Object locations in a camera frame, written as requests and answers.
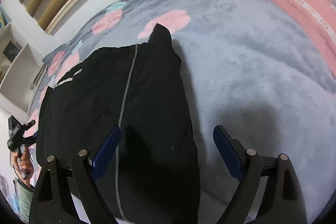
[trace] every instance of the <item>black device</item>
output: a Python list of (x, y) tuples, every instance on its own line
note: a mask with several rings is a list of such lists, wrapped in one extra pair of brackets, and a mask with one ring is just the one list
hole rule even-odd
[[(36, 143), (36, 135), (24, 138), (23, 135), (26, 130), (31, 128), (35, 124), (35, 120), (30, 121), (28, 124), (20, 124), (14, 116), (8, 119), (9, 140), (7, 141), (7, 147), (14, 153), (19, 153), (18, 161), (21, 161), (22, 153), (25, 151), (25, 147), (29, 147)], [(22, 178), (25, 180), (28, 173), (22, 172)]]
[[(246, 150), (223, 126), (215, 127), (213, 137), (230, 174), (240, 181), (217, 224), (245, 222), (262, 176), (268, 176), (268, 182), (258, 215), (250, 223), (306, 224), (301, 188), (287, 155), (272, 158), (260, 156), (253, 149)], [(102, 144), (100, 148), (84, 147), (69, 159), (48, 156), (34, 190), (29, 223), (84, 223), (79, 219), (71, 198), (68, 177), (73, 177), (91, 224), (116, 224), (93, 178), (104, 173), (106, 158), (114, 153), (119, 141), (120, 129), (114, 125), (105, 140), (98, 142)]]

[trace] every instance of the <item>white shelf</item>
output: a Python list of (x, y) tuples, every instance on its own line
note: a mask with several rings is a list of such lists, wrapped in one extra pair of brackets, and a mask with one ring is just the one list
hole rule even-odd
[(8, 24), (0, 32), (0, 63), (6, 64), (2, 54), (9, 40), (22, 46), (22, 49), (9, 65), (0, 84), (0, 106), (21, 122), (28, 121), (28, 114), (38, 86), (46, 73), (44, 69), (38, 84), (33, 90), (30, 86), (43, 67), (42, 55), (39, 54), (12, 25)]

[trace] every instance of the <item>person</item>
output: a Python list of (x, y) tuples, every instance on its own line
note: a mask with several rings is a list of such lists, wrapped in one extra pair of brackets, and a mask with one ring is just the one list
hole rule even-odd
[[(17, 195), (19, 201), (20, 218), (23, 222), (29, 222), (30, 205), (33, 198), (34, 187), (30, 184), (30, 179), (34, 174), (33, 163), (30, 160), (30, 152), (27, 147), (21, 156), (21, 162), (18, 162), (19, 153), (12, 153), (12, 160), (14, 170), (18, 176), (17, 181)], [(25, 179), (23, 179), (21, 172), (27, 173)]]

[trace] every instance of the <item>pink flower pattern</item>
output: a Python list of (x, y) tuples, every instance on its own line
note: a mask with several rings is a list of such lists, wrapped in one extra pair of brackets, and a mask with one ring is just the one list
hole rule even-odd
[(64, 51), (59, 51), (58, 53), (56, 53), (48, 69), (48, 76), (53, 75), (55, 73), (55, 71), (57, 70), (59, 64), (61, 63), (63, 59), (63, 55), (64, 55)]
[(59, 70), (58, 75), (56, 77), (55, 83), (58, 83), (58, 81), (78, 62), (79, 62), (79, 54), (78, 52), (74, 52), (63, 62), (62, 68)]
[(39, 103), (40, 103), (40, 104), (42, 104), (42, 101), (43, 101), (43, 98), (44, 98), (44, 96), (45, 96), (45, 93), (47, 92), (47, 88), (48, 88), (48, 86), (45, 86), (45, 87), (43, 88), (43, 90), (41, 91), (41, 94), (40, 94), (40, 100), (39, 100)]
[(55, 86), (55, 75), (50, 79), (49, 83), (48, 83), (48, 86), (51, 87), (51, 88), (54, 88)]
[(149, 37), (157, 23), (165, 26), (171, 34), (184, 28), (190, 22), (190, 16), (186, 10), (172, 10), (147, 23), (145, 29), (138, 34), (138, 38)]
[(96, 24), (94, 24), (92, 27), (92, 33), (98, 34), (103, 30), (112, 28), (121, 20), (122, 15), (123, 12), (120, 9), (107, 13)]

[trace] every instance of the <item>gray stripe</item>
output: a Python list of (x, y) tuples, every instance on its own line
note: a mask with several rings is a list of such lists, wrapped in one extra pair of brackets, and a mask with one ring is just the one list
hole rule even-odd
[[(121, 122), (122, 122), (122, 119), (123, 119), (123, 114), (124, 114), (124, 109), (125, 109), (128, 87), (129, 87), (129, 83), (131, 81), (132, 71), (133, 71), (133, 68), (134, 68), (135, 59), (137, 58), (137, 55), (138, 55), (138, 44), (135, 45), (135, 53), (134, 53), (134, 57), (133, 57), (133, 62), (132, 62), (131, 68), (129, 70), (128, 79), (127, 79), (127, 83), (126, 83), (126, 88), (125, 88), (125, 92), (124, 92), (124, 97), (123, 97), (123, 101), (122, 101), (122, 104), (121, 104), (121, 110), (120, 110), (119, 121), (118, 121), (118, 126), (120, 128), (121, 128)], [(124, 220), (127, 220), (127, 218), (124, 215), (121, 203), (120, 203), (120, 195), (119, 195), (119, 145), (117, 146), (117, 149), (115, 150), (115, 195), (117, 197), (117, 204), (118, 204), (120, 215)]]
[(82, 71), (82, 69), (78, 70), (73, 76), (75, 76), (76, 74), (79, 74)]

